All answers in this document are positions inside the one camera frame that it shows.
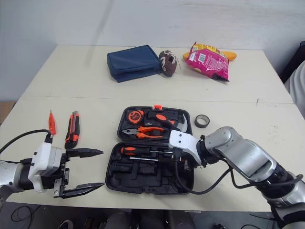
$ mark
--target black tape roll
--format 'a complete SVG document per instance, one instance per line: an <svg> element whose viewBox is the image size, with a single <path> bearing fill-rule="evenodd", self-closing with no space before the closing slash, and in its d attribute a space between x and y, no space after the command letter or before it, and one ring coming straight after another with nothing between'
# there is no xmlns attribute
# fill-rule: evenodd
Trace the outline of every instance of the black tape roll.
<svg viewBox="0 0 305 229"><path fill-rule="evenodd" d="M210 123L209 117L204 114L197 115L197 117L195 118L196 127L206 128L209 125L209 123Z"/></svg>

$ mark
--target white wall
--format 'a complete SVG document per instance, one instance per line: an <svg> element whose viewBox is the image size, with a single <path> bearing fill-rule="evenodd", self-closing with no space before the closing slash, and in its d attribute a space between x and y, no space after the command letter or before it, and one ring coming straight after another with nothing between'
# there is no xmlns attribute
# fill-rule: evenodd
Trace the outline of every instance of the white wall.
<svg viewBox="0 0 305 229"><path fill-rule="evenodd" d="M303 40L304 0L0 0L0 100L17 100L56 44L263 49L281 72Z"/></svg>

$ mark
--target blue fabric bag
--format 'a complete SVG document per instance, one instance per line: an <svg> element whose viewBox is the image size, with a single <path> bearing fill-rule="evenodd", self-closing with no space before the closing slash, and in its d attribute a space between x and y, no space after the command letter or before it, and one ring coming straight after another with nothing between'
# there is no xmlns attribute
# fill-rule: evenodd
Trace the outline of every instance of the blue fabric bag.
<svg viewBox="0 0 305 229"><path fill-rule="evenodd" d="M111 76L118 82L161 72L161 61L148 45L107 54Z"/></svg>

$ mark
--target white table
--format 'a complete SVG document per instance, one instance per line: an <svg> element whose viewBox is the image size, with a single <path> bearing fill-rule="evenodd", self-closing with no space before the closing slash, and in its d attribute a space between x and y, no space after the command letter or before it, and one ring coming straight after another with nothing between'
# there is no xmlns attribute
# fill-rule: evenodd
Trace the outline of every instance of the white table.
<svg viewBox="0 0 305 229"><path fill-rule="evenodd" d="M0 145L23 132L46 128L52 109L58 130L53 145L63 148L69 115L78 110L81 137L77 147L100 149L104 154L72 158L68 162L71 172L67 188L103 182L112 148L120 142L116 131L124 108L162 104L187 110L192 124L196 115L208 115L211 122L207 128L192 125L194 136L207 135L229 125L245 138L257 142L287 170L305 173L305 122L262 51L235 50L238 56L230 63L227 84L189 69L182 60L182 54L188 50L177 48L170 50L179 57L181 70L178 68L172 78L154 75L117 83L109 74L106 54L125 48L58 46L0 127ZM154 50L159 54L165 48ZM1 159L31 157L43 139L43 134L22 138L3 152ZM194 189L209 187L225 170L222 162L197 168ZM246 183L239 175L236 179L239 184ZM54 199L52 190L44 194L29 190L13 194L9 201L99 208L270 209L255 188L235 189L229 176L213 191L201 196L128 194L104 186L85 196L65 200Z"/></svg>

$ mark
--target pliers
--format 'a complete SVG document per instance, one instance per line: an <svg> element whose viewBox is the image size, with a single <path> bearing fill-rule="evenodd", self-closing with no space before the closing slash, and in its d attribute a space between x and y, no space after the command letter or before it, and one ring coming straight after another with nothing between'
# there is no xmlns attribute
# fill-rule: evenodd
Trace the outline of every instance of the pliers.
<svg viewBox="0 0 305 229"><path fill-rule="evenodd" d="M146 135L144 133L153 131L153 130L159 130L159 131L164 131L164 128L162 127L157 127L157 126L150 126L150 127L144 127L140 126L138 129L127 129L127 130L122 130L123 133L128 134L128 135L136 135L138 138L162 138L162 135L158 136L152 136L152 135Z"/></svg>

